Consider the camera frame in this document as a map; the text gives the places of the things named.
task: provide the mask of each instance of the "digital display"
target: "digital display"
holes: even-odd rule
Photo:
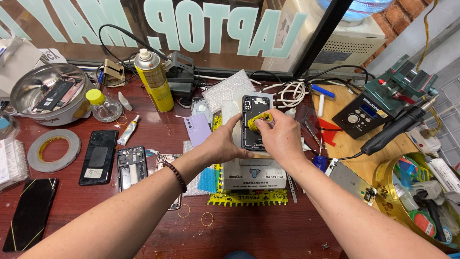
[[[361,109],[365,111],[369,116],[372,118],[377,118],[379,115],[375,112],[375,110],[365,104],[361,105]]]

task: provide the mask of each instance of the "yellow spray can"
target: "yellow spray can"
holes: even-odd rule
[[[160,62],[160,57],[145,48],[139,50],[134,58],[134,66],[145,85],[155,108],[159,112],[167,112],[174,107],[173,96],[169,89],[166,74]]]

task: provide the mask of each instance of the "blue screwdriver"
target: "blue screwdriver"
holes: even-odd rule
[[[321,170],[323,173],[326,172],[326,164],[327,160],[325,157],[321,155],[321,150],[322,150],[322,133],[321,133],[321,141],[318,143],[319,144],[319,154],[315,156],[313,159],[313,164]]]

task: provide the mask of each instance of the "disassembled phone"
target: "disassembled phone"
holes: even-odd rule
[[[209,124],[209,128],[212,129],[213,114],[209,111],[207,102],[204,100],[204,98],[193,97],[192,107],[191,107],[191,116],[199,114],[199,113],[204,113],[204,115],[206,116],[207,123]]]
[[[186,117],[184,118],[184,122],[193,147],[203,143],[204,140],[211,134],[211,129],[209,128],[206,116],[203,113]]]
[[[332,159],[331,164],[326,168],[326,176],[347,192],[372,206],[377,190],[337,158]]]
[[[61,76],[51,87],[42,85],[44,95],[32,107],[33,112],[47,113],[67,105],[82,89],[84,80],[79,77]]]
[[[118,150],[118,192],[124,191],[133,184],[148,176],[143,146]]]
[[[158,155],[156,158],[156,167],[155,167],[155,172],[163,168],[163,162],[167,161],[169,163],[172,163],[175,159],[179,158],[182,154],[161,154]],[[177,197],[177,199],[174,201],[174,203],[169,207],[169,211],[175,211],[178,210],[180,205],[182,204],[182,194]]]
[[[257,131],[249,129],[247,122],[255,116],[270,109],[270,99],[267,97],[245,95],[242,99],[241,117],[241,147],[247,150],[265,151],[262,136]]]
[[[117,130],[98,130],[91,133],[78,184],[95,185],[110,182]]]
[[[40,242],[57,187],[55,178],[26,181],[3,245],[4,252],[26,251]]]

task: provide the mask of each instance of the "brick wall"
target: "brick wall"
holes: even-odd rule
[[[362,67],[367,67],[380,55],[431,2],[433,0],[394,0],[387,9],[375,13],[372,17],[385,33],[387,41],[362,64]]]

